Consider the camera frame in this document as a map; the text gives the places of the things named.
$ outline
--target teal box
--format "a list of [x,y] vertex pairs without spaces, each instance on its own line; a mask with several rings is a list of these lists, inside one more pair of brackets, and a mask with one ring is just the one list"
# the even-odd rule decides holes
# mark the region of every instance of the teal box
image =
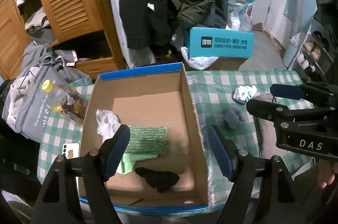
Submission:
[[193,27],[185,42],[189,57],[250,58],[254,33],[209,27]]

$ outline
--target hand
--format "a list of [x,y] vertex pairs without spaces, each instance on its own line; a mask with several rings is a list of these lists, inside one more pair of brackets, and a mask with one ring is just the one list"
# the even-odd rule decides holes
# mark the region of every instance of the hand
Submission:
[[331,185],[335,179],[335,173],[338,173],[338,162],[331,162],[319,159],[319,177],[318,187],[325,188],[326,185]]

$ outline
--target plastic bottle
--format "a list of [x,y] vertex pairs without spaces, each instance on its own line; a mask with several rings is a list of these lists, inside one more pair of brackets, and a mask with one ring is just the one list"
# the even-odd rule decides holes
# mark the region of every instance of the plastic bottle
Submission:
[[48,93],[48,105],[53,111],[83,125],[88,101],[67,84],[54,85],[49,79],[42,84],[42,90]]

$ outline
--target green bubble wrap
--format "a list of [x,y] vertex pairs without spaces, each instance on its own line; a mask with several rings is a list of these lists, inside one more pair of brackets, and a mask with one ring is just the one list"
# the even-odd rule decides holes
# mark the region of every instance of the green bubble wrap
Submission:
[[129,126],[130,141],[125,153],[165,154],[167,149],[167,128],[144,128]]

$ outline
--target sneaker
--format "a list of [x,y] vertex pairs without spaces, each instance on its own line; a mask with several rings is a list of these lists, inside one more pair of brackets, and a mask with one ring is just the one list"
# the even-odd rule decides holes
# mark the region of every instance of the sneaker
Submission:
[[319,47],[315,48],[314,51],[311,52],[311,55],[313,59],[317,62],[320,58],[320,48]]
[[308,66],[310,66],[310,63],[309,63],[308,60],[305,60],[305,61],[303,62],[303,64],[301,65],[302,69],[304,69],[304,70],[305,70]]
[[313,42],[312,41],[308,41],[304,44],[304,47],[306,49],[307,52],[311,52],[313,50]]
[[300,53],[298,56],[297,56],[297,62],[301,65],[303,64],[304,60],[305,60],[305,56],[303,53]]

